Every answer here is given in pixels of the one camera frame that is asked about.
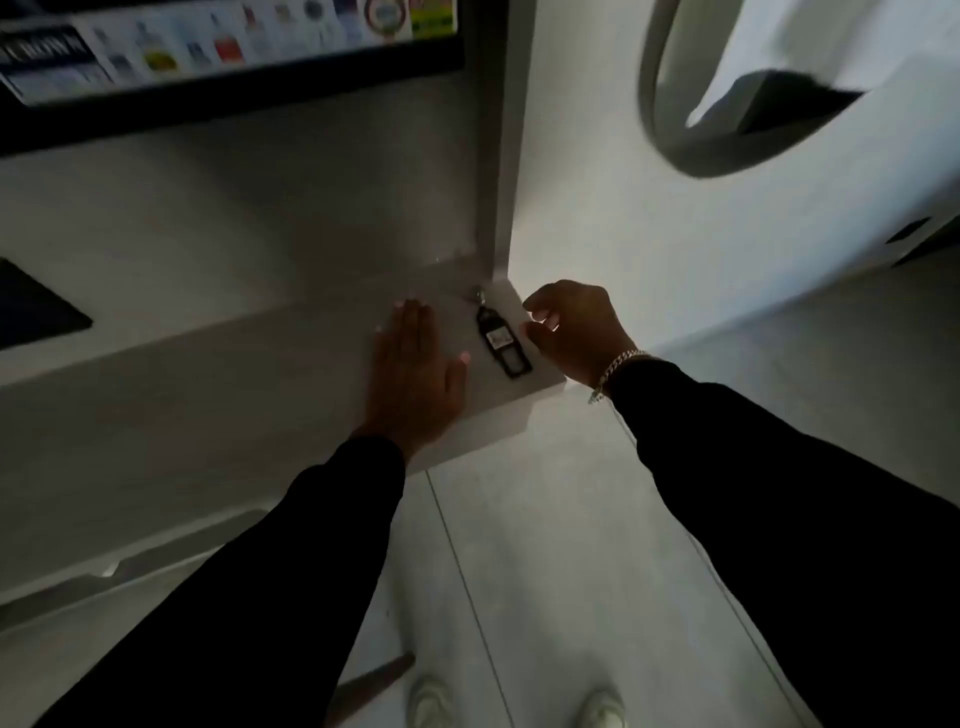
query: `black key tag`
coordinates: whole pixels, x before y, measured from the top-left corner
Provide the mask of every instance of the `black key tag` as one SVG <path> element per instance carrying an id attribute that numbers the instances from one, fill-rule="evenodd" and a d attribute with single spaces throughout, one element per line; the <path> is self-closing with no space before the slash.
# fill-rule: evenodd
<path id="1" fill-rule="evenodd" d="M 500 314 L 480 304 L 480 310 L 477 311 L 477 326 L 493 358 L 499 362 L 510 379 L 516 379 L 518 376 L 534 371 L 530 365 L 530 359 L 523 352 L 523 347 L 516 340 L 513 330 Z"/>

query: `vending machine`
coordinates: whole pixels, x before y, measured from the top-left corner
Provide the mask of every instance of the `vending machine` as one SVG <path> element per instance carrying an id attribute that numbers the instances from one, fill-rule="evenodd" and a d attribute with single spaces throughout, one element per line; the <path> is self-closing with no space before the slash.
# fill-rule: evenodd
<path id="1" fill-rule="evenodd" d="M 463 63 L 456 0 L 0 0 L 0 155 Z"/>

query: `white wall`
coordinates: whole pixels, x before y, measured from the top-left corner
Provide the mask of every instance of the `white wall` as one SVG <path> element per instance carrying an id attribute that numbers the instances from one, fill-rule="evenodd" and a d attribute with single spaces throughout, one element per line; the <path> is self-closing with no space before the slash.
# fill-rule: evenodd
<path id="1" fill-rule="evenodd" d="M 960 69 L 916 61 L 781 157 L 698 181 L 644 138 L 653 0 L 541 1 L 510 278 L 606 285 L 656 347 L 823 285 L 960 174 Z"/>
<path id="2" fill-rule="evenodd" d="M 472 253 L 467 73 L 0 159 L 0 256 L 94 320 L 0 385 Z"/>

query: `white sneaker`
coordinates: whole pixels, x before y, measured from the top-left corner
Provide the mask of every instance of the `white sneaker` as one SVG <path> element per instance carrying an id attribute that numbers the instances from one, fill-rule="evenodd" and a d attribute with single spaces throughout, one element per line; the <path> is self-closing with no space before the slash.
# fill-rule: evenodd
<path id="1" fill-rule="evenodd" d="M 423 677 L 410 692 L 407 728 L 458 728 L 450 688 L 432 677 Z"/>
<path id="2" fill-rule="evenodd" d="M 597 691 L 580 709 L 577 728 L 627 728 L 627 709 L 612 692 Z"/>

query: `floor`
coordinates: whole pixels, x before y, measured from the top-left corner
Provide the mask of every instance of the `floor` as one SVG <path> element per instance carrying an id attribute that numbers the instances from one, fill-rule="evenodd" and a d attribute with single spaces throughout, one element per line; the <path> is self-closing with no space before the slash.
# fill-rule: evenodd
<path id="1" fill-rule="evenodd" d="M 960 252 L 902 270 L 665 355 L 960 502 Z M 587 396 L 571 387 L 523 435 L 408 479 L 345 678 L 413 648 L 411 680 L 443 678 L 468 727 L 567 728 L 605 685 L 634 726 L 816 726 L 615 412 Z M 0 635 L 0 724 L 29 725 L 178 580 Z M 350 728 L 402 726 L 409 684 Z"/>

